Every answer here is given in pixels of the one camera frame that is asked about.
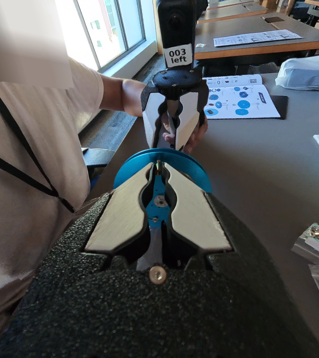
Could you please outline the person's office chair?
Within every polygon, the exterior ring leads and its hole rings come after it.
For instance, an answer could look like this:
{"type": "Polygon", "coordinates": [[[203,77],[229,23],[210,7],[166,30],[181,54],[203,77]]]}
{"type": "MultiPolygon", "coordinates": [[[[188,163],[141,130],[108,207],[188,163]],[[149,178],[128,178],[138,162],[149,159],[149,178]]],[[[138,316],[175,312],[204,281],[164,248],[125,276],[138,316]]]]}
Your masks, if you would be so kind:
{"type": "Polygon", "coordinates": [[[108,165],[115,151],[108,149],[81,148],[83,159],[87,168],[103,168],[108,165]]]}

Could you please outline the printed instruction sheet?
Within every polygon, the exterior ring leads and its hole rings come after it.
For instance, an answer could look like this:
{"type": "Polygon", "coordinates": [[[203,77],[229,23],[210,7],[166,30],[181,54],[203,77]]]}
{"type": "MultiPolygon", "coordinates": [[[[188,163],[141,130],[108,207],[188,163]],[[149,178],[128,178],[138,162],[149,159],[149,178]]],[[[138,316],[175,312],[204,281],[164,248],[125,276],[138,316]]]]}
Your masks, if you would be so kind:
{"type": "Polygon", "coordinates": [[[259,74],[207,77],[209,120],[280,118],[259,74]]]}

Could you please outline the person's left hand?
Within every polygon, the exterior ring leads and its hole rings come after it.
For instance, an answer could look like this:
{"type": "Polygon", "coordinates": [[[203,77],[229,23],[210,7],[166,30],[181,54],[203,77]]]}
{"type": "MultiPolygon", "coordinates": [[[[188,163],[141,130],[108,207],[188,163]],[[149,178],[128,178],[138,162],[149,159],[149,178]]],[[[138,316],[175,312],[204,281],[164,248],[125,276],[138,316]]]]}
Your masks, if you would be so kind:
{"type": "MultiPolygon", "coordinates": [[[[169,145],[174,145],[175,138],[174,135],[170,133],[170,126],[169,126],[167,114],[163,114],[161,120],[162,120],[162,125],[165,128],[165,131],[162,134],[164,141],[169,145]]],[[[207,121],[207,117],[205,116],[203,124],[201,126],[199,126],[199,124],[196,125],[195,129],[193,130],[191,136],[189,137],[182,151],[185,154],[190,155],[192,150],[203,139],[203,136],[207,131],[207,129],[208,129],[208,121],[207,121]]]]}

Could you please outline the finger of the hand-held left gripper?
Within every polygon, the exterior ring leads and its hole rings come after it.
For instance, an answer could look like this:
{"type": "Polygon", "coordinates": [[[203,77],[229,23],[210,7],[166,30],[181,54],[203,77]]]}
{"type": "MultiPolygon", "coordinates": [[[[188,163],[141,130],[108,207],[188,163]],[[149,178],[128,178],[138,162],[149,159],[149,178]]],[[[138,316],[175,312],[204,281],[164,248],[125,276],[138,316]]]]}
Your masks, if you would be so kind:
{"type": "Polygon", "coordinates": [[[198,92],[188,92],[179,98],[179,126],[176,129],[175,150],[180,151],[187,144],[199,120],[198,92]]]}
{"type": "Polygon", "coordinates": [[[142,93],[142,117],[146,140],[150,149],[157,148],[162,116],[167,112],[167,99],[159,92],[142,93]]]}

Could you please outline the blue metal turntable disc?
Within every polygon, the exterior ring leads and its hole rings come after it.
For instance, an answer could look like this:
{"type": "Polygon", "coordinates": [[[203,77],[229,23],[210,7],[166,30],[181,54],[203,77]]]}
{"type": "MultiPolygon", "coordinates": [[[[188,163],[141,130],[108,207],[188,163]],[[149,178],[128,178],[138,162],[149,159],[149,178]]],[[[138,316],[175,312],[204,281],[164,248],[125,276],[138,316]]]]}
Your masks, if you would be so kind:
{"type": "MultiPolygon", "coordinates": [[[[113,188],[116,189],[148,163],[156,163],[157,160],[166,162],[177,171],[187,174],[204,192],[212,192],[211,183],[207,173],[195,159],[180,151],[166,148],[147,149],[132,155],[125,161],[117,173],[113,188]]],[[[146,206],[148,222],[151,227],[160,227],[162,221],[167,223],[170,207],[165,207],[164,204],[162,204],[162,206],[157,205],[159,203],[157,197],[162,196],[162,201],[164,202],[164,195],[165,185],[163,184],[162,179],[157,176],[154,182],[151,201],[146,206]]]]}

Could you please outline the narrow wood-edged desk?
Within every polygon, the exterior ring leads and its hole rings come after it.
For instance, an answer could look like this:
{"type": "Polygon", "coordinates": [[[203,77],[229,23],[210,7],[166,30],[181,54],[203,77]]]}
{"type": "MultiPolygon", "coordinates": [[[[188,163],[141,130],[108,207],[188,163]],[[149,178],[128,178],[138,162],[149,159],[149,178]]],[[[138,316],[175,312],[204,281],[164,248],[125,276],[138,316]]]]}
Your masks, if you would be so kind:
{"type": "Polygon", "coordinates": [[[255,1],[210,1],[207,9],[200,15],[197,23],[202,24],[264,15],[267,12],[268,9],[266,7],[263,7],[255,1]]]}

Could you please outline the black clipboard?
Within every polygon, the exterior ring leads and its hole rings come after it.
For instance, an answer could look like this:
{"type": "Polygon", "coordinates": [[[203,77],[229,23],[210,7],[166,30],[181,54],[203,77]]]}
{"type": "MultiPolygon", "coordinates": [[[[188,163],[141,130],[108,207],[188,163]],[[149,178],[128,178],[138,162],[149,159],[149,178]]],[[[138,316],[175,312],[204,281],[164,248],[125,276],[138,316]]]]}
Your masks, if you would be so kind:
{"type": "Polygon", "coordinates": [[[285,120],[287,117],[287,108],[288,108],[288,97],[280,95],[270,95],[270,98],[273,104],[276,107],[276,110],[279,116],[274,117],[275,119],[285,120]]]}

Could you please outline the large grid window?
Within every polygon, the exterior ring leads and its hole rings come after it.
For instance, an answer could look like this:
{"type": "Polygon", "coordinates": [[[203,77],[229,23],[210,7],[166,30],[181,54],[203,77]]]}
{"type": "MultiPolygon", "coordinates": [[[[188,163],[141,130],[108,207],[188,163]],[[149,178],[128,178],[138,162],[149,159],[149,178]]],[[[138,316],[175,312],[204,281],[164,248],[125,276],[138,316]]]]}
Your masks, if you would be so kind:
{"type": "Polygon", "coordinates": [[[56,0],[68,56],[132,78],[157,52],[153,1],[56,0]]]}

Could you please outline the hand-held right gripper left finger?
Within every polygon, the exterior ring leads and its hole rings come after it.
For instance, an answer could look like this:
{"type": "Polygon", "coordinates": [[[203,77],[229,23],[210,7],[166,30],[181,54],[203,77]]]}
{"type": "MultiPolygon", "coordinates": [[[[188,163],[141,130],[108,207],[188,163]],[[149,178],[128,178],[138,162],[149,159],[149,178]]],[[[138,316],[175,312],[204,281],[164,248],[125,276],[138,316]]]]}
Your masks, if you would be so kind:
{"type": "Polygon", "coordinates": [[[123,256],[132,264],[147,251],[150,244],[148,215],[140,194],[152,174],[153,163],[148,163],[113,190],[85,246],[85,253],[106,254],[111,258],[123,256]]]}

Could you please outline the white paper sheet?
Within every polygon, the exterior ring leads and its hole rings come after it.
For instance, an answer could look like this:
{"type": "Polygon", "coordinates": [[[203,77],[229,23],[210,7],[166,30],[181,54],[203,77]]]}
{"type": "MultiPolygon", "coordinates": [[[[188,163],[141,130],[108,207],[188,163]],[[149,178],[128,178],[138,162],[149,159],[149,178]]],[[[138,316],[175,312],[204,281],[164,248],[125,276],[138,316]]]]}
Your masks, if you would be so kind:
{"type": "Polygon", "coordinates": [[[226,47],[252,43],[275,42],[290,39],[301,39],[302,36],[287,29],[260,33],[247,33],[228,37],[214,38],[215,47],[226,47]]]}

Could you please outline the wood-edged neighbour desk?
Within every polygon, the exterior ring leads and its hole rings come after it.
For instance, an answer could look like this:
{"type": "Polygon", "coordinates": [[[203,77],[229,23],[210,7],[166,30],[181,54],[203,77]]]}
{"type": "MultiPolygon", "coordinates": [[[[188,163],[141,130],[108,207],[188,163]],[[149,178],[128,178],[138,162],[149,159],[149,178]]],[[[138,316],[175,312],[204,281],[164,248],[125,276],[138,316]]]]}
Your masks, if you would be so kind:
{"type": "Polygon", "coordinates": [[[195,44],[198,43],[205,44],[205,47],[194,50],[195,60],[318,50],[319,30],[284,14],[274,13],[198,24],[196,26],[195,44]],[[266,23],[262,16],[278,16],[285,21],[270,24],[266,23]],[[214,46],[214,38],[269,32],[278,29],[287,29],[302,36],[302,38],[226,47],[214,46]]]}

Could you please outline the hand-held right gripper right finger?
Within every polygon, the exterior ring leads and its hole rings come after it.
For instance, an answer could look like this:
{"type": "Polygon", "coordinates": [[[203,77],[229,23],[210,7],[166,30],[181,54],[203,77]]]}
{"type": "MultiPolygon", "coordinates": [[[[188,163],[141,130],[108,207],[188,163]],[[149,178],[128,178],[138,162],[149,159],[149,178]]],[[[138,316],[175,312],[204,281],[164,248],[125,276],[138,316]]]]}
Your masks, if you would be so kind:
{"type": "Polygon", "coordinates": [[[165,199],[170,208],[162,224],[162,258],[171,268],[184,269],[192,257],[228,253],[233,246],[227,238],[206,193],[168,163],[161,164],[165,199]]]}

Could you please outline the grey desk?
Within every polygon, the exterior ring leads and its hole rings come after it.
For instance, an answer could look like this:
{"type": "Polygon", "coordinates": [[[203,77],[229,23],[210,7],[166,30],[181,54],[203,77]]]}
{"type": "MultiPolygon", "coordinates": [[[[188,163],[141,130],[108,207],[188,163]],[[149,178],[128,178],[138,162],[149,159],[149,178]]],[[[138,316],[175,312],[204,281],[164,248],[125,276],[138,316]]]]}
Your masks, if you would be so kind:
{"type": "Polygon", "coordinates": [[[121,271],[113,315],[90,357],[319,357],[319,291],[291,251],[319,220],[319,110],[289,100],[287,120],[210,120],[195,149],[237,252],[210,269],[171,270],[139,289],[121,271]]]}

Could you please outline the white plastic wrapped box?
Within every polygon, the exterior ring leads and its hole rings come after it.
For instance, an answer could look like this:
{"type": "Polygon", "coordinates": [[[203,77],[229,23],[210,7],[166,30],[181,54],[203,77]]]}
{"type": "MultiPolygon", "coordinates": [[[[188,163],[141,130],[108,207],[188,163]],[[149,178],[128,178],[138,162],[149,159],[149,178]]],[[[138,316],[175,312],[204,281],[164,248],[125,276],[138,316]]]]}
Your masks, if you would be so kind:
{"type": "Polygon", "coordinates": [[[319,91],[319,56],[286,60],[275,83],[287,89],[319,91]]]}

